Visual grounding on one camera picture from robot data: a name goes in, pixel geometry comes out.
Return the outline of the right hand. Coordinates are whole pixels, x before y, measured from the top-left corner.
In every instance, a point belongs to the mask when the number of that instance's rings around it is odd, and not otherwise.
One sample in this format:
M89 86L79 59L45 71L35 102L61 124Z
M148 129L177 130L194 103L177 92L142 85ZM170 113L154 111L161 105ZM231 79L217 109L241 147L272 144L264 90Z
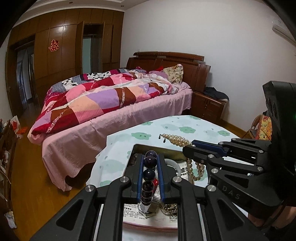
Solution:
M256 227L264 228L273 226L276 228L283 228L289 225L295 219L295 207L279 206L272 216L264 219L255 218L253 215L249 213L248 219Z

